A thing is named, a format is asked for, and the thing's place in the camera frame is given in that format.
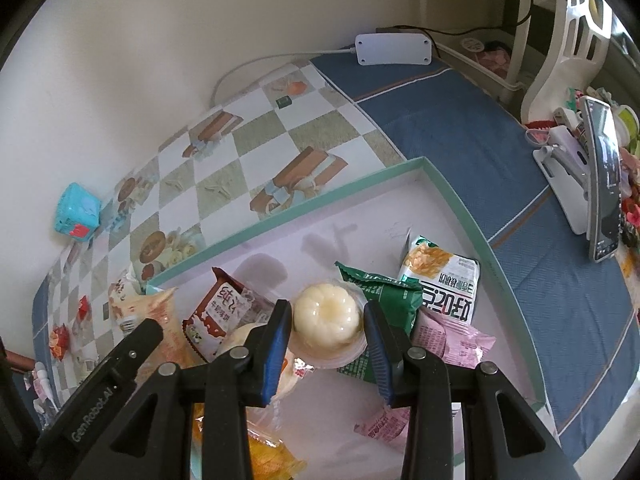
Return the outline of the red crinkled snack packet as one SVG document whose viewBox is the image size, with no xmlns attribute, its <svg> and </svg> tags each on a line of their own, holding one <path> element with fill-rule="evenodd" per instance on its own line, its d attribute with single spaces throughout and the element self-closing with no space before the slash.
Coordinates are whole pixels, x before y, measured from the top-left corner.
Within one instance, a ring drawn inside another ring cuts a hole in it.
<svg viewBox="0 0 640 480">
<path fill-rule="evenodd" d="M 53 359 L 62 361 L 70 348 L 70 333 L 65 324 L 55 325 L 49 335 L 49 350 Z"/>
</svg>

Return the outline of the yellow snack packet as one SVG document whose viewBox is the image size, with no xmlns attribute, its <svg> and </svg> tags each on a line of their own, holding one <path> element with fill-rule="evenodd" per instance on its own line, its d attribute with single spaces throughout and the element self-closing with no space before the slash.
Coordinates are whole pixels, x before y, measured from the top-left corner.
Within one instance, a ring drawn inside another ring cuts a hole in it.
<svg viewBox="0 0 640 480">
<path fill-rule="evenodd" d="M 278 435 L 282 426 L 279 401 L 266 408 L 247 408 L 246 421 L 254 479 L 295 479 L 306 469 L 307 464 L 296 458 Z M 190 465 L 192 479 L 202 478 L 203 422 L 204 405 L 195 404 Z"/>
</svg>

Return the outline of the red white biscuit packet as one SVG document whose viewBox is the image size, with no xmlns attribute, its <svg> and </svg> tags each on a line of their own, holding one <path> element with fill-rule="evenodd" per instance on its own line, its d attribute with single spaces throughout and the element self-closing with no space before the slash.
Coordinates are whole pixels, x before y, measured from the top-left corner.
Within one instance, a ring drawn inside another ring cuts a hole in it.
<svg viewBox="0 0 640 480">
<path fill-rule="evenodd" d="M 274 303 L 213 267 L 214 282 L 194 311 L 182 321 L 186 341 L 204 361 L 212 362 L 231 344 L 230 335 L 245 325 L 267 323 Z"/>
</svg>

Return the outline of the green white snack packet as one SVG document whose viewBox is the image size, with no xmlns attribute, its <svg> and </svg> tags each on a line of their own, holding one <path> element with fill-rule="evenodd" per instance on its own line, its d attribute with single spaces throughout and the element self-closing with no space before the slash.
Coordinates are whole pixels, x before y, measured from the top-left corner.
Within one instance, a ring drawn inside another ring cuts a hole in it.
<svg viewBox="0 0 640 480">
<path fill-rule="evenodd" d="M 480 264 L 475 259 L 447 252 L 409 231 L 398 278 L 420 283 L 424 308 L 471 324 L 480 282 Z"/>
</svg>

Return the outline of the dark green snack packet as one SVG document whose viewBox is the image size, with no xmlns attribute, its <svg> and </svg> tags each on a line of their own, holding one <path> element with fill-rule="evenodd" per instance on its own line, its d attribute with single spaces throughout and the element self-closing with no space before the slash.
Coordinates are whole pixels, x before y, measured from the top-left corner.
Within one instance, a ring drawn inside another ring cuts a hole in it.
<svg viewBox="0 0 640 480">
<path fill-rule="evenodd" d="M 410 335 L 416 314 L 422 304 L 422 288 L 415 278 L 389 278 L 363 271 L 337 261 L 344 282 L 355 285 L 367 301 L 375 300 L 389 326 Z"/>
</svg>

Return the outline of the jelly pudding cup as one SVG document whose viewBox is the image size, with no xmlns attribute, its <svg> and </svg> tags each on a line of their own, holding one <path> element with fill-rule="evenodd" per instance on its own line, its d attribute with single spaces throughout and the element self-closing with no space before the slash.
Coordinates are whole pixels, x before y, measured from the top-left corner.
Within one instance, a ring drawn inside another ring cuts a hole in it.
<svg viewBox="0 0 640 480">
<path fill-rule="evenodd" d="M 358 359 L 367 348 L 363 328 L 366 298 L 353 284 L 312 283 L 292 300 L 288 348 L 306 363 L 337 370 Z"/>
</svg>

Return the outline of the orange striped bread packet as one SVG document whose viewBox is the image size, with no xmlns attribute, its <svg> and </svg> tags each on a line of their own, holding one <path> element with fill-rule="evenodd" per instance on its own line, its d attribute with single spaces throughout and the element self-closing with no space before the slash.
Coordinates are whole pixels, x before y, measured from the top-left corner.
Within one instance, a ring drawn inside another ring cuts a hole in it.
<svg viewBox="0 0 640 480">
<path fill-rule="evenodd" d="M 201 363 L 182 331 L 182 319 L 178 317 L 175 306 L 175 291 L 170 288 L 149 296 L 139 296 L 129 307 L 137 315 L 137 322 L 146 318 L 160 324 L 163 339 L 150 356 L 140 366 L 136 383 L 141 386 L 155 372 L 160 364 L 174 362 L 181 368 L 189 368 Z"/>
</svg>

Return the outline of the pink snack packet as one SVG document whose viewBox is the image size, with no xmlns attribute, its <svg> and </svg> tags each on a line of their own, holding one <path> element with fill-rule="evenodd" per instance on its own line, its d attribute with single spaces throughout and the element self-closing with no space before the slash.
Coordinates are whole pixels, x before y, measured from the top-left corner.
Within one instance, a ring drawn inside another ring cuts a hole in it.
<svg viewBox="0 0 640 480">
<path fill-rule="evenodd" d="M 496 338 L 455 318 L 421 308 L 416 315 L 411 342 L 438 356 L 446 364 L 472 370 L 483 361 Z"/>
</svg>

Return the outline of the pink small sachet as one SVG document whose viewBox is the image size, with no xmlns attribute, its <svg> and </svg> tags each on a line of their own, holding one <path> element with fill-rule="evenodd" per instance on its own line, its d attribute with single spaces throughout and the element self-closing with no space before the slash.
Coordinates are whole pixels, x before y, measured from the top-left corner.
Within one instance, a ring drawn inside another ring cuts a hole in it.
<svg viewBox="0 0 640 480">
<path fill-rule="evenodd" d="M 53 390 L 50 384 L 49 375 L 41 362 L 37 362 L 32 370 L 32 384 L 35 393 L 41 402 L 50 401 L 54 403 Z"/>
</svg>

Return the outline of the teal toy box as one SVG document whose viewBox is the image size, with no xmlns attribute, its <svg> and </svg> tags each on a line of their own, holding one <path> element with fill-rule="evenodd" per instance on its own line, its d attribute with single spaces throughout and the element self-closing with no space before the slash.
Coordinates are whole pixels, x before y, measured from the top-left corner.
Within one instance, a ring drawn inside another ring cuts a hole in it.
<svg viewBox="0 0 640 480">
<path fill-rule="evenodd" d="M 56 206 L 53 229 L 86 242 L 100 226 L 102 202 L 76 182 L 63 192 Z"/>
</svg>

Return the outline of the white phone stand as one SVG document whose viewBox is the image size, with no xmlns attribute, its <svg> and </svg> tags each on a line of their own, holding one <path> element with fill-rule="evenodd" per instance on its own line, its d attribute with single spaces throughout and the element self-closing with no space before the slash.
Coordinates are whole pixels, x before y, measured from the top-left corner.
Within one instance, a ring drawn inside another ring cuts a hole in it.
<svg viewBox="0 0 640 480">
<path fill-rule="evenodd" d="M 548 131 L 547 142 L 533 151 L 538 168 L 558 199 L 570 229 L 585 235 L 588 228 L 588 160 L 565 126 Z"/>
</svg>

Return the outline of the smartphone on stand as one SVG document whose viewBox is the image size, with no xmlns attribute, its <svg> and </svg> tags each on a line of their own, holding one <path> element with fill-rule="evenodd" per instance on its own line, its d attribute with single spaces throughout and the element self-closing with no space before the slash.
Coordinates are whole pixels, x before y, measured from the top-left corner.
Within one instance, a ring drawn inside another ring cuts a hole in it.
<svg viewBox="0 0 640 480">
<path fill-rule="evenodd" d="M 620 242 L 620 152 L 611 107 L 591 96 L 578 105 L 588 148 L 589 257 L 601 262 Z"/>
</svg>

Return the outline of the colourful clutter pile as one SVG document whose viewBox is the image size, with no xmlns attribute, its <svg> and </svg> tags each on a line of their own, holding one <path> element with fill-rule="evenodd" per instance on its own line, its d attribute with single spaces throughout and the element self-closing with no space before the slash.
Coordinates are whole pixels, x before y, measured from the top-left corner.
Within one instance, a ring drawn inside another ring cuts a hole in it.
<svg viewBox="0 0 640 480">
<path fill-rule="evenodd" d="M 634 110 L 626 105 L 614 103 L 602 92 L 589 90 L 574 92 L 574 106 L 561 107 L 555 112 L 558 126 L 565 126 L 579 142 L 588 160 L 588 148 L 579 100 L 582 96 L 591 96 L 605 102 L 611 107 L 617 134 L 618 151 L 620 152 L 620 242 L 631 252 L 639 251 L 639 119 Z M 588 243 L 588 234 L 583 235 Z"/>
</svg>

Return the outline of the white power strip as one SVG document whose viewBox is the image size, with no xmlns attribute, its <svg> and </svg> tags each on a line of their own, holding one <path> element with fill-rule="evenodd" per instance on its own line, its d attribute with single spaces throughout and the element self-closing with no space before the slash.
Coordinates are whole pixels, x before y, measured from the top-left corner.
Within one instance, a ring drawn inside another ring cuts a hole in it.
<svg viewBox="0 0 640 480">
<path fill-rule="evenodd" d="M 375 65 L 430 65 L 433 61 L 431 39 L 417 32 L 375 32 L 355 38 L 358 63 Z"/>
</svg>

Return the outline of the white plastic chair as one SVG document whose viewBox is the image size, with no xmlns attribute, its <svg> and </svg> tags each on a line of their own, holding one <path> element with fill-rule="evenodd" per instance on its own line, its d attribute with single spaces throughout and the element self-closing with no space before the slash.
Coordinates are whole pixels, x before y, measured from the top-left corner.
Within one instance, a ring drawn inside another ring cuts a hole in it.
<svg viewBox="0 0 640 480">
<path fill-rule="evenodd" d="M 521 121 L 553 117 L 572 90 L 586 90 L 608 54 L 613 10 L 605 0 L 555 0 L 548 53 L 521 105 Z"/>
</svg>

